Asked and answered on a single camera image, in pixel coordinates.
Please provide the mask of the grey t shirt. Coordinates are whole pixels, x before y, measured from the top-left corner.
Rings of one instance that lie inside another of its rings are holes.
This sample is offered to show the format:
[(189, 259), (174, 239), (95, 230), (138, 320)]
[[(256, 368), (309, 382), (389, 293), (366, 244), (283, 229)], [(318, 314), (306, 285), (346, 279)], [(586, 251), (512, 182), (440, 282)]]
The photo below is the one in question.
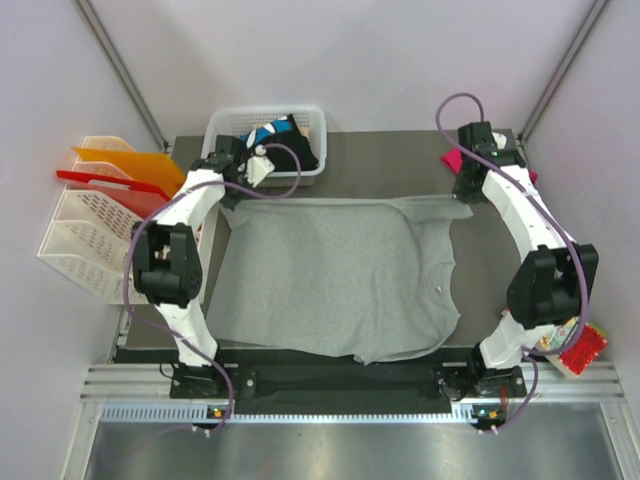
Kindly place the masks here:
[(460, 317), (448, 196), (252, 200), (230, 238), (206, 315), (219, 340), (363, 364), (437, 350)]

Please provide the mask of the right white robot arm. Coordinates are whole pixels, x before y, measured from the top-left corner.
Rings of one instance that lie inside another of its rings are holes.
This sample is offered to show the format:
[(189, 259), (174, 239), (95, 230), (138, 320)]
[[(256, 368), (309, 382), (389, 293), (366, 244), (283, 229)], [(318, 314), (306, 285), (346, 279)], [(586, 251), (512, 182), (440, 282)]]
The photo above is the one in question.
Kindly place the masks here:
[(467, 204), (491, 204), (521, 260), (498, 326), (474, 346), (469, 357), (467, 388), (487, 396), (513, 386), (525, 352), (581, 314), (599, 255), (593, 245), (577, 244), (553, 225), (520, 153), (499, 148), (489, 122), (467, 124), (457, 134), (464, 151), (454, 196)]

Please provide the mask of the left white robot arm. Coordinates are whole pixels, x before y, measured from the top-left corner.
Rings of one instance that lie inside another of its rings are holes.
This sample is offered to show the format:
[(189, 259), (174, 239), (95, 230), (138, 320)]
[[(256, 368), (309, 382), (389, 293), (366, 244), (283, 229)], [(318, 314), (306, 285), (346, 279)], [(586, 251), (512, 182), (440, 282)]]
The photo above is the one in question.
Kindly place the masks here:
[(132, 228), (126, 257), (123, 300), (131, 308), (129, 287), (161, 315), (176, 341), (176, 381), (186, 379), (205, 396), (233, 395), (228, 373), (216, 361), (218, 343), (209, 332), (199, 295), (203, 262), (196, 233), (230, 192), (249, 193), (243, 142), (216, 139), (214, 151), (192, 164), (186, 180), (165, 205)]

